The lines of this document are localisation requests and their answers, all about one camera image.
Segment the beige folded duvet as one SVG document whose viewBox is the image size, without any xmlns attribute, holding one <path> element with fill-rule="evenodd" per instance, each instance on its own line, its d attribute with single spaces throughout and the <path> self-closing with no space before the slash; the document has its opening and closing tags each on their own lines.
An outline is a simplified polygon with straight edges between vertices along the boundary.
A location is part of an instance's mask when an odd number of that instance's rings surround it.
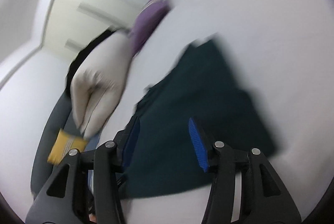
<svg viewBox="0 0 334 224">
<path fill-rule="evenodd" d="M 72 116 L 86 140 L 103 128 L 125 89 L 133 58 L 131 40 L 118 30 L 97 45 L 71 81 Z"/>
</svg>

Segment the white bed sheet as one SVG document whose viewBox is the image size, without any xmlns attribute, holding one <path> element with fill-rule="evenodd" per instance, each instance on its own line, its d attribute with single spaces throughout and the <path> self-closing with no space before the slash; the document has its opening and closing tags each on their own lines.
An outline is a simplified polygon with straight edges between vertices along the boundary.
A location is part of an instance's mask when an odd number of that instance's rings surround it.
<svg viewBox="0 0 334 224">
<path fill-rule="evenodd" d="M 189 43 L 214 37 L 276 138 L 272 165 L 307 218 L 327 201 L 333 180 L 333 0 L 170 2 L 135 56 L 100 142 L 124 128 Z"/>
</svg>

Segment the dark green sweater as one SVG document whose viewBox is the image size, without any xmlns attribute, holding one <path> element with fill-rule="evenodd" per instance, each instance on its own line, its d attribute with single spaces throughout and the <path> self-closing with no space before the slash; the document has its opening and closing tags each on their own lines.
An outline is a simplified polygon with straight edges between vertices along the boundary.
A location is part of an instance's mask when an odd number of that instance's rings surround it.
<svg viewBox="0 0 334 224">
<path fill-rule="evenodd" d="M 178 194 L 206 186 L 212 176 L 200 167 L 188 131 L 196 118 L 206 133 L 234 149 L 256 147 L 271 156 L 276 144 L 212 40 L 189 44 L 175 68 L 138 102 L 140 132 L 123 199 Z"/>
</svg>

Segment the blue striped pillow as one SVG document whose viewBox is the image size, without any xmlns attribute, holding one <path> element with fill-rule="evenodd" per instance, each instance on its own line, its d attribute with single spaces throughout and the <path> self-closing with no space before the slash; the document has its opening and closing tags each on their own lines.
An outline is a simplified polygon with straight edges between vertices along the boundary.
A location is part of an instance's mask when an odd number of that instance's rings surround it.
<svg viewBox="0 0 334 224">
<path fill-rule="evenodd" d="M 93 138 L 91 138 L 85 147 L 84 152 L 93 151 L 97 148 L 100 141 L 100 134 L 97 134 Z M 88 171 L 88 189 L 91 193 L 93 193 L 93 170 Z"/>
</svg>

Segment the black garment behind duvet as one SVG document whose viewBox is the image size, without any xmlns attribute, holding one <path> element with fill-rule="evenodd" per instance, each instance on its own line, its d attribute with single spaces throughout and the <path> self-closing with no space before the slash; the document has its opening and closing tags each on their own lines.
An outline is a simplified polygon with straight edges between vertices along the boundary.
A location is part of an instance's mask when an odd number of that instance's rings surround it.
<svg viewBox="0 0 334 224">
<path fill-rule="evenodd" d="M 101 33 L 99 36 L 93 39 L 85 48 L 83 48 L 75 57 L 75 59 L 71 62 L 66 75 L 65 87 L 65 94 L 69 99 L 71 98 L 71 82 L 80 65 L 84 62 L 84 60 L 88 57 L 88 55 L 93 51 L 95 47 L 97 47 L 115 32 L 115 29 L 106 29 L 105 31 L 103 31 L 103 33 Z"/>
</svg>

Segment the yellow patterned cushion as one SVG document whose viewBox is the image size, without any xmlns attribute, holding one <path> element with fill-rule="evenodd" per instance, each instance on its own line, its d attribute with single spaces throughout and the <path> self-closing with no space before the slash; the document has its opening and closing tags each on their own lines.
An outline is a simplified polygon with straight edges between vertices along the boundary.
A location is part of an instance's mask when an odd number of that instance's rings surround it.
<svg viewBox="0 0 334 224">
<path fill-rule="evenodd" d="M 87 144 L 88 140 L 83 139 L 81 136 L 70 135 L 60 129 L 51 152 L 48 155 L 47 162 L 58 165 L 70 150 L 78 149 L 80 152 L 83 152 Z"/>
</svg>

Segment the dark grey headboard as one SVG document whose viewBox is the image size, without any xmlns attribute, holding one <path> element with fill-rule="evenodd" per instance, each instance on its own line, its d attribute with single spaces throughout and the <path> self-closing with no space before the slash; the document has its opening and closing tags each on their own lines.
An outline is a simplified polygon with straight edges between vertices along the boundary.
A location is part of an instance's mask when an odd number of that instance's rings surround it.
<svg viewBox="0 0 334 224">
<path fill-rule="evenodd" d="M 47 159 L 60 130 L 70 135 L 80 136 L 80 131 L 73 120 L 71 100 L 65 93 L 60 96 L 53 108 L 36 151 L 30 179 L 30 190 L 33 197 L 38 195 L 53 172 L 54 167 L 47 162 Z"/>
</svg>

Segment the purple cushion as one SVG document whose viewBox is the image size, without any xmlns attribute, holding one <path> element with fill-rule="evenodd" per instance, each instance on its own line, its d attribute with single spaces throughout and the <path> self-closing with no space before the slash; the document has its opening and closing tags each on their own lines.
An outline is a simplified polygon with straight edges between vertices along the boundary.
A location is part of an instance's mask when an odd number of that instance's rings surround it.
<svg viewBox="0 0 334 224">
<path fill-rule="evenodd" d="M 130 31 L 133 56 L 141 50 L 169 11 L 168 0 L 149 0 L 146 3 Z"/>
</svg>

